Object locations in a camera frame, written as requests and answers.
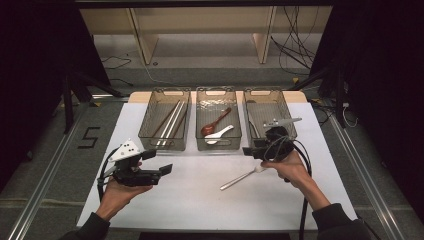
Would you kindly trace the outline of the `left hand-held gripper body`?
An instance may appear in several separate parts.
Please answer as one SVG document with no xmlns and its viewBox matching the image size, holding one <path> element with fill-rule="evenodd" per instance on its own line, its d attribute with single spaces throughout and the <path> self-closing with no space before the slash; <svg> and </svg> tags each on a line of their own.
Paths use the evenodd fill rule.
<svg viewBox="0 0 424 240">
<path fill-rule="evenodd" d="M 159 170 L 139 168 L 142 152 L 131 139 L 128 139 L 107 157 L 107 162 L 113 163 L 107 175 L 112 175 L 119 184 L 125 186 L 157 185 L 161 178 Z"/>
</svg>

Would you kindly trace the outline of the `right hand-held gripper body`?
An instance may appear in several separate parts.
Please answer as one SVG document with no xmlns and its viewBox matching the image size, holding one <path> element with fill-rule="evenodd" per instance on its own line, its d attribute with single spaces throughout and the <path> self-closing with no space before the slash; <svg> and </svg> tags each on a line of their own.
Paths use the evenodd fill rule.
<svg viewBox="0 0 424 240">
<path fill-rule="evenodd" d="M 272 122 L 264 123 L 266 146 L 256 147 L 254 158 L 264 161 L 284 159 L 294 149 L 295 140 L 287 128 L 297 121 L 301 121 L 301 118 L 274 119 Z"/>
</svg>

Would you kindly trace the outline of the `metal table knife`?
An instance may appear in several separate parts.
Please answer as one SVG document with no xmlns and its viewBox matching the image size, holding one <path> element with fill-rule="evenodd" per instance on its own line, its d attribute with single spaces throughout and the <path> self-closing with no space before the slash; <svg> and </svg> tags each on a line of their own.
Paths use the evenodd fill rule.
<svg viewBox="0 0 424 240">
<path fill-rule="evenodd" d="M 256 125 L 255 125 L 255 123 L 254 123 L 254 121 L 252 119 L 249 119 L 249 124 L 250 124 L 251 128 L 253 129 L 253 132 L 255 134 L 255 138 L 260 138 L 259 131 L 256 128 Z"/>
</svg>

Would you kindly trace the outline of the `metal fork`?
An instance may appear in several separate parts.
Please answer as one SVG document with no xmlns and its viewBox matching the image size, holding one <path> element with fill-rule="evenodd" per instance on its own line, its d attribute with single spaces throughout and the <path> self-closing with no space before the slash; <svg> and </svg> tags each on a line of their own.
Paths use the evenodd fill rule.
<svg viewBox="0 0 424 240">
<path fill-rule="evenodd" d="M 229 187 L 231 187 L 231 186 L 237 184 L 238 182 L 242 181 L 243 179 L 247 178 L 248 176 L 250 176 L 250 175 L 252 175 L 254 173 L 261 173 L 264 170 L 265 170 L 265 168 L 263 168 L 262 166 L 256 166 L 252 171 L 247 172 L 247 173 L 245 173 L 245 174 L 243 174 L 243 175 L 241 175 L 241 176 L 239 176 L 239 177 L 237 177 L 237 178 L 235 178 L 235 179 L 233 179 L 233 180 L 231 180 L 231 181 L 223 184 L 219 189 L 221 191 L 224 191 L 224 190 L 228 189 Z"/>
</svg>

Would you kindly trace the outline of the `white ceramic spoon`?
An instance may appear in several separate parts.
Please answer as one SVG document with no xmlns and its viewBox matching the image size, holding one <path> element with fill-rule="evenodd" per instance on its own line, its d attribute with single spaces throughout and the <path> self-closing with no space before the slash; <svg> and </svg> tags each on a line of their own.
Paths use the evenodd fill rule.
<svg viewBox="0 0 424 240">
<path fill-rule="evenodd" d="M 209 145 L 216 144 L 226 132 L 228 132 L 229 130 L 232 130 L 233 128 L 234 128 L 233 125 L 228 125 L 227 127 L 223 128 L 222 130 L 216 133 L 207 135 L 204 138 L 204 140 Z"/>
</svg>

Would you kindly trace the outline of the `grey clear plastic bin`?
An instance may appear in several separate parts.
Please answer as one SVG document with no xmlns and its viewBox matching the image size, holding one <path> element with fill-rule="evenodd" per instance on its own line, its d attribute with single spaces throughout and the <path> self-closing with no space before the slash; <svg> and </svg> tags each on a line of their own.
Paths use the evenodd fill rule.
<svg viewBox="0 0 424 240">
<path fill-rule="evenodd" d="M 173 131 L 167 144 L 165 146 L 158 146 L 159 137 L 154 137 L 153 133 L 178 100 L 184 103 L 184 107 L 176 122 L 174 131 L 177 129 L 177 124 L 183 117 L 183 114 L 187 112 L 186 120 L 183 123 L 184 128 L 182 127 L 180 129 L 181 131 L 184 129 L 183 139 L 180 141 L 175 140 L 174 145 L 169 146 L 168 143 L 172 139 Z M 147 110 L 138 133 L 143 147 L 145 149 L 161 151 L 184 151 L 186 148 L 187 124 L 190 118 L 191 105 L 191 90 L 189 88 L 155 88 L 151 93 Z"/>
<path fill-rule="evenodd" d="M 212 134 L 222 130 L 219 138 L 206 139 L 202 129 L 215 123 Z M 242 131 L 236 91 L 232 86 L 196 89 L 196 141 L 199 151 L 238 150 Z"/>
<path fill-rule="evenodd" d="M 291 119 L 283 92 L 277 87 L 246 88 L 243 91 L 243 110 L 249 147 L 254 147 L 255 139 L 265 139 L 264 123 L 272 122 L 274 119 Z M 254 121 L 260 138 L 255 138 L 249 119 Z M 294 123 L 290 124 L 287 130 L 291 136 L 297 137 Z"/>
</svg>

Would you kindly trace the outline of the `white chopstick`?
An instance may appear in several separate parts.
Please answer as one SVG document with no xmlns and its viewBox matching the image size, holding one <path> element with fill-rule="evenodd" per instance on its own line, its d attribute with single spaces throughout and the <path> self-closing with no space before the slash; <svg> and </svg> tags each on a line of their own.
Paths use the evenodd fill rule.
<svg viewBox="0 0 424 240">
<path fill-rule="evenodd" d="M 176 107 L 174 108 L 174 110 L 172 111 L 164 129 L 162 134 L 159 137 L 159 141 L 157 142 L 158 146 L 165 146 L 167 139 L 169 138 L 173 127 L 179 117 L 180 112 L 182 111 L 182 107 L 183 107 L 184 103 L 182 101 L 178 101 Z"/>
<path fill-rule="evenodd" d="M 171 117 L 169 118 L 168 123 L 165 126 L 165 129 L 161 135 L 162 143 L 161 146 L 165 146 L 168 142 L 169 137 L 171 136 L 172 132 L 174 131 L 176 122 L 182 112 L 182 109 L 184 107 L 184 103 L 182 101 L 179 101 L 177 103 L 176 108 L 171 114 Z"/>
</svg>

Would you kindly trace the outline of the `brown wooden spoon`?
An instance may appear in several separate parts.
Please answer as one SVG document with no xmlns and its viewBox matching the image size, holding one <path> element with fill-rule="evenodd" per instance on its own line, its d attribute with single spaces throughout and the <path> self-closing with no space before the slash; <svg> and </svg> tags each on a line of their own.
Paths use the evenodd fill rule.
<svg viewBox="0 0 424 240">
<path fill-rule="evenodd" d="M 212 123 L 206 124 L 205 126 L 202 127 L 201 129 L 201 134 L 203 136 L 207 136 L 210 134 L 213 134 L 215 132 L 215 128 L 216 125 L 226 116 L 228 115 L 230 112 L 232 111 L 232 109 L 230 107 L 228 107 L 227 109 L 225 109 L 221 115 L 214 120 Z"/>
</svg>

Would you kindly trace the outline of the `person's right hand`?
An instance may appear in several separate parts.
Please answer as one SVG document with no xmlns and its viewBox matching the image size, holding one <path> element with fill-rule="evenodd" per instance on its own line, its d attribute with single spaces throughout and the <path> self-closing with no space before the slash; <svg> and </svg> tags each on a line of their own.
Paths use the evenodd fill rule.
<svg viewBox="0 0 424 240">
<path fill-rule="evenodd" d="M 299 190 L 304 190 L 313 183 L 297 151 L 292 151 L 279 162 L 263 161 L 261 166 L 275 169 L 280 178 L 287 179 Z"/>
</svg>

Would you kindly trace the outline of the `person's left hand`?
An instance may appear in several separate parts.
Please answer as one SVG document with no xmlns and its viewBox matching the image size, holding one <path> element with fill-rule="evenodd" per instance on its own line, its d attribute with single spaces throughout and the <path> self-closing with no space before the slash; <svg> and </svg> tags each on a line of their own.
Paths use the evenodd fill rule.
<svg viewBox="0 0 424 240">
<path fill-rule="evenodd" d="M 129 187 L 110 180 L 100 202 L 96 214 L 105 221 L 110 221 L 120 210 L 122 210 L 136 196 L 153 188 L 149 186 Z"/>
</svg>

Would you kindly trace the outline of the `white table cover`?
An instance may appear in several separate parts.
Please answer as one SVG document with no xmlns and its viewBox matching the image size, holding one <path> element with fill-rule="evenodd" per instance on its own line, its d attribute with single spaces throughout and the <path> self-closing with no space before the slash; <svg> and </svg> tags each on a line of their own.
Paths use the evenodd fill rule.
<svg viewBox="0 0 424 240">
<path fill-rule="evenodd" d="M 131 138 L 142 147 L 138 131 L 147 104 L 126 103 L 103 159 Z M 350 219 L 356 213 L 341 181 L 321 128 L 309 103 L 288 103 L 297 140 L 306 148 L 312 176 L 332 203 L 340 203 Z M 131 200 L 112 220 L 112 228 L 140 231 L 256 231 L 299 230 L 303 195 L 273 169 L 254 173 L 227 190 L 224 183 L 247 173 L 260 161 L 238 151 L 198 151 L 193 127 L 183 152 L 159 152 L 143 161 L 143 169 L 173 164 L 172 172 L 152 190 Z"/>
</svg>

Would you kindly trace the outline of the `black metal stand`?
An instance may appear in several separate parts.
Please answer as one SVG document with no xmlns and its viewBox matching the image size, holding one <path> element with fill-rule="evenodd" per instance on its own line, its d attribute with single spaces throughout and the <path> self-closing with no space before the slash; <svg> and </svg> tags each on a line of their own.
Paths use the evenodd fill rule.
<svg viewBox="0 0 424 240">
<path fill-rule="evenodd" d="M 321 70 L 310 74 L 304 81 L 295 84 L 289 88 L 289 91 L 299 91 L 313 82 L 320 80 L 321 84 L 318 88 L 318 95 L 323 98 L 335 98 L 335 116 L 342 128 L 345 128 L 343 117 L 344 104 L 344 71 L 335 64 L 330 64 Z"/>
<path fill-rule="evenodd" d="M 80 71 L 67 71 L 62 78 L 62 96 L 65 106 L 65 134 L 71 130 L 74 124 L 72 94 L 74 94 L 80 102 L 88 103 L 93 99 L 93 94 L 88 90 L 89 86 L 94 86 L 114 97 L 125 97 L 124 93 L 113 89 L 109 84 L 96 80 L 86 73 Z"/>
</svg>

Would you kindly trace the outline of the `black curtain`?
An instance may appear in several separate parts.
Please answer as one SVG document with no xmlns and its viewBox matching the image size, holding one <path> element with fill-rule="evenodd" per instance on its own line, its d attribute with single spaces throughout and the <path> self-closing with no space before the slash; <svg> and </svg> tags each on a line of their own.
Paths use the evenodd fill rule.
<svg viewBox="0 0 424 240">
<path fill-rule="evenodd" d="M 0 192 L 58 105 L 69 72 L 110 83 L 75 0 L 0 0 Z"/>
<path fill-rule="evenodd" d="M 331 0 L 313 63 L 343 67 L 348 96 L 424 223 L 424 0 Z"/>
</svg>

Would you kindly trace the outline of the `beige wooden desk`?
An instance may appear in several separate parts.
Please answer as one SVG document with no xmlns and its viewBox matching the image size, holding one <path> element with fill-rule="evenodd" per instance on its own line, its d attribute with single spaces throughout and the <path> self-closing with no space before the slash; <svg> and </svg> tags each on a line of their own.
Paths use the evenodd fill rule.
<svg viewBox="0 0 424 240">
<path fill-rule="evenodd" d="M 151 62 L 161 34 L 250 34 L 258 61 L 267 60 L 273 33 L 322 33 L 330 6 L 82 9 L 92 35 L 131 35 L 141 62 Z"/>
</svg>

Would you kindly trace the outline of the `metal floor rail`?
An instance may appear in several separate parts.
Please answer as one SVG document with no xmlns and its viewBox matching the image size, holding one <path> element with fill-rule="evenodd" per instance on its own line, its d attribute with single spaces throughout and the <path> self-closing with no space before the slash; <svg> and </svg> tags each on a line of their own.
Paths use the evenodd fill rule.
<svg viewBox="0 0 424 240">
<path fill-rule="evenodd" d="M 51 157 L 48 166 L 43 172 L 43 175 L 38 182 L 31 197 L 26 201 L 22 212 L 15 221 L 7 240 L 24 240 L 38 210 L 41 206 L 50 185 L 61 165 L 65 154 L 67 153 L 70 143 L 72 142 L 79 123 L 88 109 L 87 103 L 80 104 L 74 111 L 74 123 L 69 128 L 68 132 L 63 135 L 59 145 L 56 147 L 53 156 Z"/>
<path fill-rule="evenodd" d="M 388 238 L 390 240 L 406 240 L 397 220 L 395 219 L 395 215 L 383 199 L 382 194 L 375 184 L 371 174 L 366 169 L 366 165 L 362 161 L 362 158 L 347 131 L 340 126 L 334 116 L 330 117 L 330 122 L 345 152 L 347 153 L 348 159 L 351 162 L 352 167 L 357 174 Z"/>
</svg>

